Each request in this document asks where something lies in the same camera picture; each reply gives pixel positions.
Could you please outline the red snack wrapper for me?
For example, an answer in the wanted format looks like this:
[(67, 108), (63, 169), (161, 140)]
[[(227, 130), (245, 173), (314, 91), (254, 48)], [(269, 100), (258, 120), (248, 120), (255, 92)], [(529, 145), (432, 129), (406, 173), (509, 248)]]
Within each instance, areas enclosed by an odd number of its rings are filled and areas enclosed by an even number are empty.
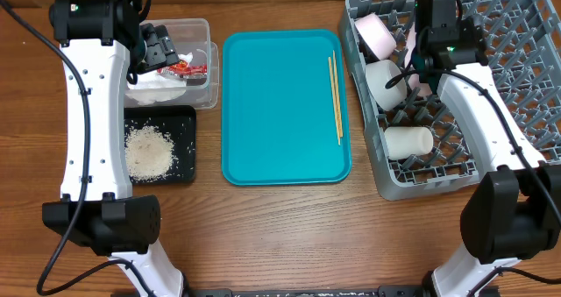
[(205, 78), (208, 73), (206, 65), (192, 66), (184, 60), (169, 67), (163, 67), (157, 70), (161, 75), (174, 76), (180, 79), (201, 79)]

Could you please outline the white tissue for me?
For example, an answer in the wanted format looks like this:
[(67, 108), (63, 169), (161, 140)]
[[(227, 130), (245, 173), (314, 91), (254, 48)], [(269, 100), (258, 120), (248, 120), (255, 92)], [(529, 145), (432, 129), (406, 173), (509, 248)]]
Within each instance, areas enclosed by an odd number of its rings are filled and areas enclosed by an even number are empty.
[[(179, 54), (179, 59), (190, 63), (193, 54)], [(136, 84), (128, 84), (125, 95), (136, 101), (138, 105), (151, 105), (176, 99), (187, 91), (185, 79), (161, 75), (157, 70), (140, 74)]]

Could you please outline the white pink bowl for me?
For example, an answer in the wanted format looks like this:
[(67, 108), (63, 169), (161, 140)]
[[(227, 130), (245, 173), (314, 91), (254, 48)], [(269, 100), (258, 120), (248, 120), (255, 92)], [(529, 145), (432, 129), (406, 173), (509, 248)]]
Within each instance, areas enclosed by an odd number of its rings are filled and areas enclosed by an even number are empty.
[(355, 22), (369, 55), (376, 60), (387, 60), (396, 48), (396, 41), (381, 18), (375, 13)]

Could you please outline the grey bowl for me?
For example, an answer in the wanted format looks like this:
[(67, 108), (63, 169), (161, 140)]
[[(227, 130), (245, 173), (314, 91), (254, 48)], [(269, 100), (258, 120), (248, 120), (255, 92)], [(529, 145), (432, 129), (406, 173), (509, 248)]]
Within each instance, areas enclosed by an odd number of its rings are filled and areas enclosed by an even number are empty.
[(386, 88), (387, 83), (401, 73), (391, 60), (367, 64), (365, 73), (370, 96), (384, 111), (392, 110), (406, 99), (408, 87), (404, 80), (392, 88)]

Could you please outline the large white plate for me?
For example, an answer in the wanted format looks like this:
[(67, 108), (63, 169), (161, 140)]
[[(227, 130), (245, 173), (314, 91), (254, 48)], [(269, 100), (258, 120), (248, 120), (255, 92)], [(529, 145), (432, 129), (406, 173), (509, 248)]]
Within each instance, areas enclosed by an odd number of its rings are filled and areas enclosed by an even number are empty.
[[(407, 53), (404, 59), (405, 66), (407, 66), (411, 61), (412, 53), (415, 50), (415, 45), (416, 45), (416, 31), (415, 31), (415, 24), (412, 24), (408, 31), (408, 36), (406, 40)], [(421, 83), (419, 81), (418, 74), (412, 74), (409, 76), (408, 85), (411, 89), (415, 89), (415, 88), (419, 89), (419, 92), (417, 93), (418, 96), (425, 97), (432, 94), (430, 86), (427, 83)]]

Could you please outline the white plastic cup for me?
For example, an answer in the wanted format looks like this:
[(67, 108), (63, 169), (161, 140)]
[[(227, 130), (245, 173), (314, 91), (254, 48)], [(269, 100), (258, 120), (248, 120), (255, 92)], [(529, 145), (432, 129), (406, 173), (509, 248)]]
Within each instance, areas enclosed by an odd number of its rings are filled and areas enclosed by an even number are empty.
[(434, 145), (433, 135), (426, 127), (389, 127), (384, 131), (384, 136), (387, 157), (391, 160), (428, 154)]

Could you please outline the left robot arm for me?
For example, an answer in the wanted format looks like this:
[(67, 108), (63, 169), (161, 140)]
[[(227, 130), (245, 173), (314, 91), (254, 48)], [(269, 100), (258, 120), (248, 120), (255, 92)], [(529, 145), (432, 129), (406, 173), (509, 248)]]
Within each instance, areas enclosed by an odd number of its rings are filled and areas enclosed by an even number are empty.
[(67, 164), (43, 223), (63, 243), (118, 265), (140, 296), (180, 296), (186, 280), (160, 240), (160, 204), (134, 196), (124, 154), (124, 92), (178, 58), (151, 0), (55, 0), (49, 10), (67, 84)]

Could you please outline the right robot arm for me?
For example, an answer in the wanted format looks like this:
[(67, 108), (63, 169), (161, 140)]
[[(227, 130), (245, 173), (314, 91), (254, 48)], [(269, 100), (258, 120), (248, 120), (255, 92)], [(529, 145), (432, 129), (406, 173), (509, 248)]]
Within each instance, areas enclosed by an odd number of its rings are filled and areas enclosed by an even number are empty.
[(415, 0), (415, 31), (415, 71), (454, 116), (480, 176), (460, 216), (462, 243), (425, 287), (434, 296), (476, 296), (556, 245), (560, 168), (546, 165), (502, 101), (483, 29), (460, 0)]

